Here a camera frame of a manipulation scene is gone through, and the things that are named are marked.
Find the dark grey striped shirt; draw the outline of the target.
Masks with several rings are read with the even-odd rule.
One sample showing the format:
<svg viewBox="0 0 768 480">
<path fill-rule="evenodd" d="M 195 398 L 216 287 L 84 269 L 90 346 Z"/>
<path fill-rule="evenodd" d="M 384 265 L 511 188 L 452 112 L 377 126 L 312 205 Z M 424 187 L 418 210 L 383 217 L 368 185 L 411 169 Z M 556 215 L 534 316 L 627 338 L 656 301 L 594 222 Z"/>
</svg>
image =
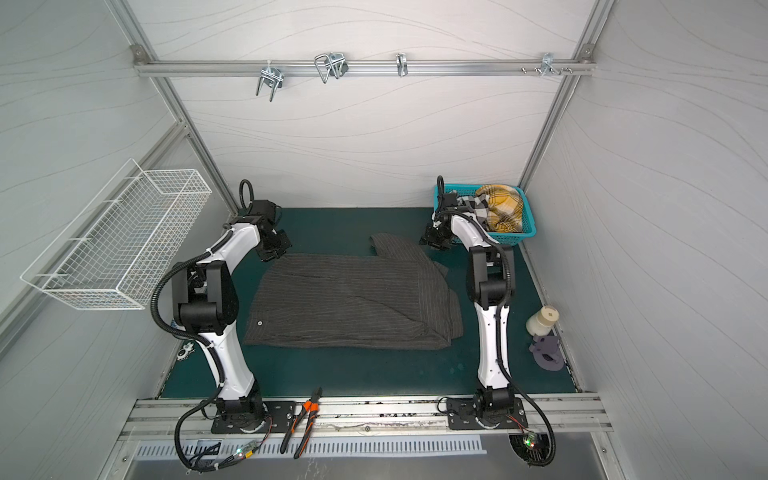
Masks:
<svg viewBox="0 0 768 480">
<path fill-rule="evenodd" d="M 287 254 L 262 277 L 247 345 L 440 350 L 464 333 L 448 269 L 415 242 L 370 238 L 372 256 Z"/>
</svg>

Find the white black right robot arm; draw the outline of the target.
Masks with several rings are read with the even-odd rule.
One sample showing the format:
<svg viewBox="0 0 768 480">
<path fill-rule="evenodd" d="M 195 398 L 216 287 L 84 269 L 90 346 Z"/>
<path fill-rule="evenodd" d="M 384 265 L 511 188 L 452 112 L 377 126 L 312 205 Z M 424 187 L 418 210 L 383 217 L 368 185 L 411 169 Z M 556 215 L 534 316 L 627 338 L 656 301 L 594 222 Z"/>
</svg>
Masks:
<svg viewBox="0 0 768 480">
<path fill-rule="evenodd" d="M 480 428 L 526 431 L 521 394 L 507 366 L 507 322 L 516 289 L 512 247 L 494 240 L 469 212 L 435 209 L 420 242 L 446 250 L 455 239 L 467 252 L 467 295 L 479 330 L 479 387 L 469 415 Z"/>
</svg>

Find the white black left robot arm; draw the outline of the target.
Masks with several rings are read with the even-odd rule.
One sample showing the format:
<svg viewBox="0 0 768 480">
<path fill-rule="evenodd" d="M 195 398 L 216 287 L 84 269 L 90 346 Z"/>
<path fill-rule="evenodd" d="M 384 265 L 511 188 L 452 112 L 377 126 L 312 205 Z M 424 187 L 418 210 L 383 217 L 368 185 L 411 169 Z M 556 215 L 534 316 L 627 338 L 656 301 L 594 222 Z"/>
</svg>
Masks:
<svg viewBox="0 0 768 480">
<path fill-rule="evenodd" d="M 251 433 L 262 427 L 266 407 L 258 382 L 246 364 L 236 321 L 240 302 L 232 273 L 254 251 L 263 262 L 291 246 L 277 228 L 280 208 L 269 200 L 243 204 L 244 213 L 226 233 L 172 279 L 173 320 L 200 344 L 216 382 L 214 433 Z"/>
</svg>

